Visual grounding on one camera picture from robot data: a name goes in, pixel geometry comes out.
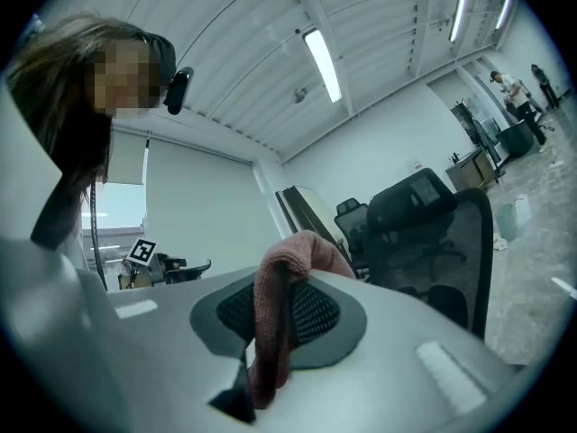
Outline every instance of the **pink towel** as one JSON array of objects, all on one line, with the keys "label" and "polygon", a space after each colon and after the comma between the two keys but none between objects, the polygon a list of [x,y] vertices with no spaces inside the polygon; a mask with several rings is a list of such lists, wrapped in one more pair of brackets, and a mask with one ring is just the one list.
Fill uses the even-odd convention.
[{"label": "pink towel", "polygon": [[256,357],[250,369],[256,409],[265,409],[289,377],[289,354],[296,343],[290,324],[290,285],[303,281],[311,269],[354,279],[353,270],[336,247],[312,231],[301,231],[273,245],[256,273]]}]

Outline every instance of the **fluorescent ceiling light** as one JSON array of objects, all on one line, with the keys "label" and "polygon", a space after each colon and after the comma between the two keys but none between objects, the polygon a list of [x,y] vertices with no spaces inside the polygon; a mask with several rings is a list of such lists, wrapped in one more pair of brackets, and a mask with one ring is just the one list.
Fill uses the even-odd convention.
[{"label": "fluorescent ceiling light", "polygon": [[106,250],[106,249],[119,249],[120,245],[105,245],[104,247],[98,247],[98,250]]},{"label": "fluorescent ceiling light", "polygon": [[510,2],[511,0],[505,0],[503,8],[501,9],[501,14],[499,15],[499,19],[497,20],[497,27],[495,27],[495,29],[498,29],[503,24],[503,21],[505,21],[505,16],[507,15],[508,10],[508,4]]},{"label": "fluorescent ceiling light", "polygon": [[457,32],[459,31],[459,25],[461,24],[461,18],[463,17],[463,10],[465,9],[465,0],[457,1],[457,12],[454,14],[453,29],[451,29],[450,41],[454,41],[457,38]]},{"label": "fluorescent ceiling light", "polygon": [[326,47],[323,34],[318,29],[314,29],[312,32],[305,35],[305,43],[308,45],[310,52],[313,53],[313,58],[315,58],[318,70],[321,71],[321,76],[325,82],[328,96],[331,97],[333,103],[336,103],[341,99],[341,88],[339,87],[339,81],[336,77],[331,53],[329,53],[328,48]]}]

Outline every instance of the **white shirt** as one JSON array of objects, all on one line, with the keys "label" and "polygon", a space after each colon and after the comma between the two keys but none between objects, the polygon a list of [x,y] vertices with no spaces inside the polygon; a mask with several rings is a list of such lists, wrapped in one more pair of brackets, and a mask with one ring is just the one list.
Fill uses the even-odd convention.
[{"label": "white shirt", "polygon": [[513,85],[518,84],[518,82],[509,74],[501,74],[501,80],[503,81],[501,85],[507,91],[508,97],[511,99],[511,103],[513,103],[514,107],[519,107],[528,101],[525,93],[523,93],[522,90],[519,90],[518,93],[513,97],[510,95],[511,91],[513,90]]}]

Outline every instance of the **black cable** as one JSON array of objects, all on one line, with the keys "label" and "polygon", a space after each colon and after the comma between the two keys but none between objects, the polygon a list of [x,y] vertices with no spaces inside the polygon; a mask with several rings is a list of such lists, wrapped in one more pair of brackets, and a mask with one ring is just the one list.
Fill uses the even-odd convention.
[{"label": "black cable", "polygon": [[96,183],[90,185],[90,234],[92,235],[92,247],[94,248],[94,260],[96,262],[96,271],[100,276],[100,281],[106,287],[105,273],[102,270],[102,262],[100,261],[100,250],[98,248],[98,226],[96,225]]}]

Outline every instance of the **person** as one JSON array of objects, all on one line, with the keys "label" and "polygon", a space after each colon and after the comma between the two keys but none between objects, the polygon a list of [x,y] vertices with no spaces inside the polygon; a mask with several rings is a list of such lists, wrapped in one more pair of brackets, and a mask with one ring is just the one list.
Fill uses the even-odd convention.
[{"label": "person", "polygon": [[169,41],[115,19],[77,14],[14,54],[14,102],[62,176],[32,231],[56,250],[75,230],[82,197],[106,181],[112,118],[156,106],[176,71]]},{"label": "person", "polygon": [[510,102],[517,109],[517,116],[522,117],[531,132],[535,135],[537,141],[539,142],[539,152],[544,152],[546,150],[547,138],[545,134],[541,131],[541,128],[535,121],[533,116],[533,111],[531,110],[531,105],[525,93],[521,91],[521,85],[509,74],[503,74],[493,70],[490,73],[490,81],[497,82],[503,86],[503,91],[506,93],[506,102]]},{"label": "person", "polygon": [[546,76],[543,70],[539,68],[539,66],[537,66],[536,64],[531,64],[531,72],[533,72],[533,75],[536,77],[537,80],[539,80],[539,87],[541,88],[541,91],[547,98],[547,103],[549,103],[549,107],[551,107],[552,110],[556,109],[559,106],[559,99],[557,98],[557,95],[555,94],[553,88],[551,87],[551,82],[549,81],[549,78]]}]

